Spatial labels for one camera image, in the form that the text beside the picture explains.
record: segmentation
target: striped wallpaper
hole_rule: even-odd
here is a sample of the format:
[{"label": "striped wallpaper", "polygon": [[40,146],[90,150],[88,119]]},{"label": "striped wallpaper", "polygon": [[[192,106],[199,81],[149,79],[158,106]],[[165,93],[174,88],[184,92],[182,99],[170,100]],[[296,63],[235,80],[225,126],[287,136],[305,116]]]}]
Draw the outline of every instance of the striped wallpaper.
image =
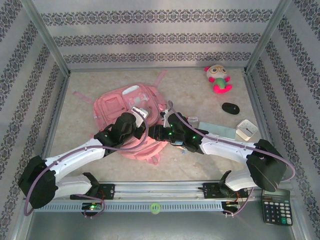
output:
[{"label": "striped wallpaper", "polygon": [[18,179],[41,155],[65,80],[18,0],[0,0],[0,240],[10,239]]},{"label": "striped wallpaper", "polygon": [[292,1],[251,72],[273,142],[295,166],[310,239],[320,239],[319,17],[319,1]]},{"label": "striped wallpaper", "polygon": [[245,67],[279,0],[34,2],[68,67],[83,70]]}]

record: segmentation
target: backpack strap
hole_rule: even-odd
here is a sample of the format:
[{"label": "backpack strap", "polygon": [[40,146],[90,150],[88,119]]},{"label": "backpack strap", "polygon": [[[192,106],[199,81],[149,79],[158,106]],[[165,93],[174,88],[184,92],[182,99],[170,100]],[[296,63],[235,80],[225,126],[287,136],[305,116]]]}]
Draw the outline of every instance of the backpack strap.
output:
[{"label": "backpack strap", "polygon": [[156,78],[153,86],[155,86],[156,88],[158,87],[158,85],[160,84],[160,82],[162,81],[162,79],[164,78],[166,72],[168,72],[168,70],[163,70],[159,76]]},{"label": "backpack strap", "polygon": [[92,99],[86,97],[85,95],[83,95],[82,93],[80,93],[78,91],[74,91],[72,93],[72,95],[78,97],[79,99],[81,99],[82,101],[86,102],[87,104],[93,105],[95,103]]}]

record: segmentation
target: floor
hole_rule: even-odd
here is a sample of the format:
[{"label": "floor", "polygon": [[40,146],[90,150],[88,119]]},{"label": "floor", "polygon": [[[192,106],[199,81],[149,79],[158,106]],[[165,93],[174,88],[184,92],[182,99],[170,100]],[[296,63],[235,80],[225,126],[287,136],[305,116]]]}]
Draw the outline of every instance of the floor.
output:
[{"label": "floor", "polygon": [[[134,83],[152,85],[161,70],[74,72],[71,74],[50,156],[67,152],[82,145],[97,132],[92,105],[72,93],[78,91],[94,100],[111,90]],[[240,69],[228,70],[233,88],[225,94],[212,91],[202,68],[170,69],[158,86],[166,100],[171,100],[184,116],[197,116],[199,121],[235,128],[248,119],[257,125],[248,92]],[[238,115],[222,110],[223,103],[235,103]],[[249,142],[261,138],[257,132]],[[236,136],[237,141],[244,141]],[[214,155],[187,152],[167,145],[160,152],[160,163],[155,166],[143,160],[131,160],[115,152],[70,173],[77,176],[92,173],[99,181],[177,181],[218,180],[228,170],[238,170],[242,165]]]}]

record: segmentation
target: pink plush toy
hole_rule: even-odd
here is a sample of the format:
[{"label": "pink plush toy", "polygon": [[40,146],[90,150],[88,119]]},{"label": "pink plush toy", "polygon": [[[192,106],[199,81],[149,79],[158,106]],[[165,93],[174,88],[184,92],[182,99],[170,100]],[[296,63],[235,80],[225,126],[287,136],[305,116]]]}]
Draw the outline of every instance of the pink plush toy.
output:
[{"label": "pink plush toy", "polygon": [[219,65],[213,65],[211,67],[206,66],[204,68],[206,77],[210,83],[213,83],[213,91],[217,94],[224,94],[232,89],[231,84],[227,84],[230,81],[230,77],[227,76],[227,70]]}]

